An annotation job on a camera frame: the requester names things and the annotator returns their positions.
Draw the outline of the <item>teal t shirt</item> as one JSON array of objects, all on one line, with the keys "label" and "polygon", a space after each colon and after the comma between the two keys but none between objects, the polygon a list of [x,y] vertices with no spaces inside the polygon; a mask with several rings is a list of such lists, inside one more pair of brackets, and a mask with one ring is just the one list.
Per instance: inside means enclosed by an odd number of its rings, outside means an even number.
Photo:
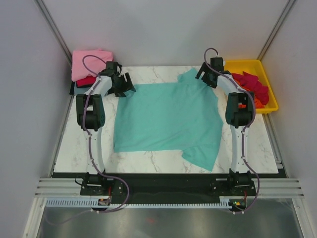
[{"label": "teal t shirt", "polygon": [[138,84],[118,100],[115,152],[181,150],[182,157],[212,171],[223,121],[218,98],[192,68],[174,83]]}]

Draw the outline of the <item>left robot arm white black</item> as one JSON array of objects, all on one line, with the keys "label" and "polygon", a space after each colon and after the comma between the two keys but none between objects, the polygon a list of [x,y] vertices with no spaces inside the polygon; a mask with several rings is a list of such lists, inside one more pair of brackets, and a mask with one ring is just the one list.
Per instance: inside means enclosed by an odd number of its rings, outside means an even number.
[{"label": "left robot arm white black", "polygon": [[76,96],[77,123],[85,133],[87,142],[86,174],[81,183],[81,195],[111,196],[114,178],[106,178],[102,156],[102,129],[106,123],[103,97],[114,94],[126,97],[128,91],[136,92],[129,73],[122,74],[122,65],[106,62],[106,67],[97,75],[95,83],[84,94]]}]

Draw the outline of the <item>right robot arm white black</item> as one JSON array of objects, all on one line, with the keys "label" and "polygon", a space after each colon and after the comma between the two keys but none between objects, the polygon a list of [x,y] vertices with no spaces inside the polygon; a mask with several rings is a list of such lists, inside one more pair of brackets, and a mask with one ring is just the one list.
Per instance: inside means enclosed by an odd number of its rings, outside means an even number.
[{"label": "right robot arm white black", "polygon": [[221,88],[227,96],[226,123],[232,135],[232,162],[227,181],[221,182],[232,195],[256,194],[252,172],[247,162],[248,132],[255,119],[254,95],[239,86],[231,73],[224,69],[224,60],[214,57],[204,62],[196,79],[211,88]]}]

